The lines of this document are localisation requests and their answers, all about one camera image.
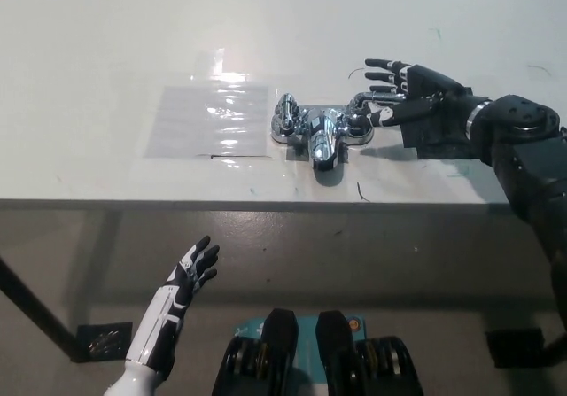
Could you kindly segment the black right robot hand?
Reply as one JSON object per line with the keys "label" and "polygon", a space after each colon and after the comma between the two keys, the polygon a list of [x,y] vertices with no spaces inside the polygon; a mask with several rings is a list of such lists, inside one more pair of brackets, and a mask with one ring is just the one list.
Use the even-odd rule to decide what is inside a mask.
{"label": "black right robot hand", "polygon": [[484,97],[475,96],[470,88],[454,79],[420,65],[399,60],[367,58],[365,77],[376,81],[369,87],[373,93],[394,95],[389,105],[369,117],[376,127],[393,127],[430,116],[455,116],[464,123]]}

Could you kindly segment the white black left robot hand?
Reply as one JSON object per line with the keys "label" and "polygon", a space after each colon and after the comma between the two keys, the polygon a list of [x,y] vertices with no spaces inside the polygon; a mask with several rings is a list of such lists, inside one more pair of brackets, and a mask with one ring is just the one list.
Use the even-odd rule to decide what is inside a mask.
{"label": "white black left robot hand", "polygon": [[205,236],[175,264],[166,281],[156,290],[146,309],[126,356],[167,380],[175,363],[175,347],[184,317],[197,293],[217,275],[214,267],[220,247]]}

